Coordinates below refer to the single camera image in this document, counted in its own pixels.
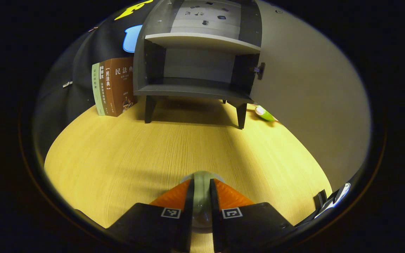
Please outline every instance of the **wooden table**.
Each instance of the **wooden table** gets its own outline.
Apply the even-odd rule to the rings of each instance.
[[[144,123],[144,97],[119,117],[95,106],[57,137],[45,172],[74,208],[108,227],[134,203],[150,203],[195,171],[212,171],[256,203],[269,202],[291,224],[315,210],[313,196],[332,189],[323,170],[279,122],[249,104],[245,128],[219,100],[175,98],[157,103]],[[212,234],[193,234],[192,252],[213,252]]]

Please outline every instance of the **green book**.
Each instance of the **green book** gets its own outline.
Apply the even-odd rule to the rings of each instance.
[[[99,65],[100,63],[92,65],[91,78],[92,78],[93,95],[95,97],[96,110],[98,111],[98,115],[104,116],[106,115],[106,113],[104,112],[103,101],[101,99],[101,88],[99,85],[100,75],[103,75],[102,74],[103,70],[100,69]]]

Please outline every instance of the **orange gripper pad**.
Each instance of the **orange gripper pad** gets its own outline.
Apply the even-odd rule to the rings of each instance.
[[[150,205],[183,210],[189,185],[190,179],[176,185],[166,193],[162,194],[160,197],[151,202]]]
[[[254,202],[249,200],[243,194],[234,190],[229,185],[219,181],[216,178],[214,178],[214,181],[215,185],[217,186],[218,204],[220,205],[220,210],[254,205]]]

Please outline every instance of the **book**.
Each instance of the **book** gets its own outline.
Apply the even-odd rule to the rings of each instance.
[[[99,115],[101,110],[104,115],[117,117],[137,103],[132,85],[133,59],[133,57],[114,58],[98,64],[100,87],[97,91],[95,85],[93,88]]]
[[[91,67],[91,75],[92,75],[92,88],[93,88],[93,95],[95,96],[95,105],[96,110],[98,111],[98,115],[104,116],[106,113],[104,112],[103,101],[101,97],[101,86],[103,85],[100,80],[100,75],[102,75],[103,71],[99,67],[99,63],[93,64]]]

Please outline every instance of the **yellow sticker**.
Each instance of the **yellow sticker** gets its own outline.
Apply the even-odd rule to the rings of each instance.
[[[127,8],[118,18],[116,18],[114,20],[121,19],[122,17],[128,16],[128,15],[134,13],[134,10],[138,10],[138,9],[142,8],[143,5],[145,5],[147,3],[151,3],[152,1],[153,0],[148,0],[148,1],[145,1],[143,3],[133,5],[133,6],[129,7],[129,8]]]

